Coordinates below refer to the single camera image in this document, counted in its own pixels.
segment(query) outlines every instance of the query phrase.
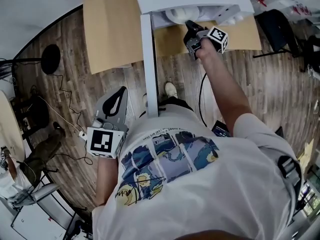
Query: white t-shirt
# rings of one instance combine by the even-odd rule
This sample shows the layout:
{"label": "white t-shirt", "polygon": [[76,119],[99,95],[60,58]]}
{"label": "white t-shirt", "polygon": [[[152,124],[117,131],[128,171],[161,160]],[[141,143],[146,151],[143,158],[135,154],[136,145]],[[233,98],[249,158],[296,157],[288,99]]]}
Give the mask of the white t-shirt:
{"label": "white t-shirt", "polygon": [[275,161],[289,144],[252,114],[217,137],[190,110],[167,105],[135,122],[119,156],[118,184],[92,212],[95,240],[173,240],[223,230],[277,239],[292,204]]}
{"label": "white t-shirt", "polygon": [[9,170],[0,173],[0,197],[11,199],[20,191],[27,190],[31,187],[31,183],[18,165],[15,166],[16,178],[12,178]]}

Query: table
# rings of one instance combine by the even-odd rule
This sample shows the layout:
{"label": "table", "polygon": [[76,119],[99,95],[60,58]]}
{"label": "table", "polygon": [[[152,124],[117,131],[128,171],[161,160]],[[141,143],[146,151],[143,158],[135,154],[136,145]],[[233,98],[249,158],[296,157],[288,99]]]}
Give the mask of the table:
{"label": "table", "polygon": [[5,93],[0,90],[0,145],[10,150],[11,156],[19,162],[25,160],[25,147],[20,128]]}
{"label": "table", "polygon": [[[83,0],[86,48],[95,74],[143,60],[140,9],[137,0]],[[211,28],[215,22],[201,22]],[[229,36],[229,50],[261,50],[253,16],[231,26],[219,27]],[[158,57],[187,53],[184,25],[154,31]]]}

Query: white sneaker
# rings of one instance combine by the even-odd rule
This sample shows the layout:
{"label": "white sneaker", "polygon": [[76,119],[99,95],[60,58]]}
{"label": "white sneaker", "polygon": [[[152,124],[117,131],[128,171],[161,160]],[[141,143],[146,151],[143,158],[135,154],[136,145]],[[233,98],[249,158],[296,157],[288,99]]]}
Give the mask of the white sneaker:
{"label": "white sneaker", "polygon": [[177,89],[171,82],[167,82],[165,84],[164,89],[165,89],[165,94],[168,96],[168,98],[170,97],[178,98]]}
{"label": "white sneaker", "polygon": [[147,107],[147,94],[143,95],[142,103],[143,103],[144,107],[146,108]]}

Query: hand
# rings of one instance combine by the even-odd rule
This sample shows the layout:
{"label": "hand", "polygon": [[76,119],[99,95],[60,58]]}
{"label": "hand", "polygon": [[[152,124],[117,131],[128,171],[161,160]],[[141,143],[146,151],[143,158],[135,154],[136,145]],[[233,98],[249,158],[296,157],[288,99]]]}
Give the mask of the hand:
{"label": "hand", "polygon": [[218,53],[208,38],[201,40],[201,48],[195,52],[195,55],[201,60],[205,71],[212,70],[219,60]]}

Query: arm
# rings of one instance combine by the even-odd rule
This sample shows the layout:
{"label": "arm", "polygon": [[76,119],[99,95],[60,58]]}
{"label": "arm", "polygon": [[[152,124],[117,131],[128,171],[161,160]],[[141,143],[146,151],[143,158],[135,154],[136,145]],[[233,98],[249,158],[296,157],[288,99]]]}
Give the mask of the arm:
{"label": "arm", "polygon": [[203,64],[203,68],[211,83],[216,103],[228,130],[233,135],[237,118],[242,114],[252,114],[249,101],[219,58],[209,39],[202,39],[201,49],[196,51],[196,56]]}
{"label": "arm", "polygon": [[12,161],[12,159],[10,157],[10,151],[7,148],[4,150],[4,158],[6,159],[6,162],[8,163],[8,169],[11,174],[11,177],[13,180],[15,180],[17,177],[17,170],[16,170],[16,166],[15,166],[14,162]]}
{"label": "arm", "polygon": [[118,161],[99,157],[96,176],[95,203],[103,206],[118,183]]}

